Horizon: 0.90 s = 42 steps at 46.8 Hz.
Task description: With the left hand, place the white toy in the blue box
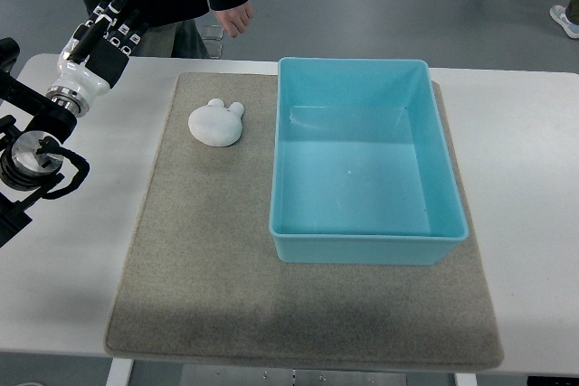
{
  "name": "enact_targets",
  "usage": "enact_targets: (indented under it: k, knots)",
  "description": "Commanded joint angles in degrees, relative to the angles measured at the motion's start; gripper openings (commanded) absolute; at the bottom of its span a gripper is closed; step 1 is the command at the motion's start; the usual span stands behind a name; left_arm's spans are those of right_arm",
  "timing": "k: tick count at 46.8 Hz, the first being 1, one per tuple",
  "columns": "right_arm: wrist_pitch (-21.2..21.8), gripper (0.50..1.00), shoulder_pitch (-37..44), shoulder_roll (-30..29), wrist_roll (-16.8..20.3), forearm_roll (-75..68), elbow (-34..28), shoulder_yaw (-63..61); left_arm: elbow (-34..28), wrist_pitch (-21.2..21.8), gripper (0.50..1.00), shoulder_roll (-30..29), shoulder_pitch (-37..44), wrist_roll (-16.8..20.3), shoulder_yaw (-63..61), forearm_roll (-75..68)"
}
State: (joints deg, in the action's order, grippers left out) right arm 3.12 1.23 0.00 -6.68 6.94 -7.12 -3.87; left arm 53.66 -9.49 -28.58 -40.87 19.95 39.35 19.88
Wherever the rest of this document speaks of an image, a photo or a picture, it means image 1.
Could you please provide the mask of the bystander bare hand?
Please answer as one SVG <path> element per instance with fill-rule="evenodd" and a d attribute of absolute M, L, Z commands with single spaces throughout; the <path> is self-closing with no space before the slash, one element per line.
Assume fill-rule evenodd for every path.
<path fill-rule="evenodd" d="M 250 26 L 254 12 L 250 1 L 234 8 L 214 11 L 214 16 L 223 30 L 232 38 L 244 34 Z"/>

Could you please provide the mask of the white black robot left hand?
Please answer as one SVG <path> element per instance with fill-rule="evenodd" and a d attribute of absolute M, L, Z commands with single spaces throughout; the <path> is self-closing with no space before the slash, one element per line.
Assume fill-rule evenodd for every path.
<path fill-rule="evenodd" d="M 138 10 L 122 14 L 127 2 L 100 0 L 62 49 L 59 76 L 46 97 L 78 118 L 117 84 L 148 30 Z"/>

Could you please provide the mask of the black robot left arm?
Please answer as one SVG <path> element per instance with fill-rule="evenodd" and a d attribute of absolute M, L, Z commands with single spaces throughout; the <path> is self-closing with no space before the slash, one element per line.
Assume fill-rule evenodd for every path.
<path fill-rule="evenodd" d="M 37 201 L 74 192 L 90 172 L 84 157 L 63 146 L 88 104 L 72 89 L 54 86 L 42 95 L 16 80 L 10 72 L 19 53 L 14 39 L 1 40 L 1 100 L 32 116 L 24 129 L 13 115 L 1 117 L 1 182 L 29 195 L 1 196 L 2 245 L 32 222 L 26 211 Z"/>

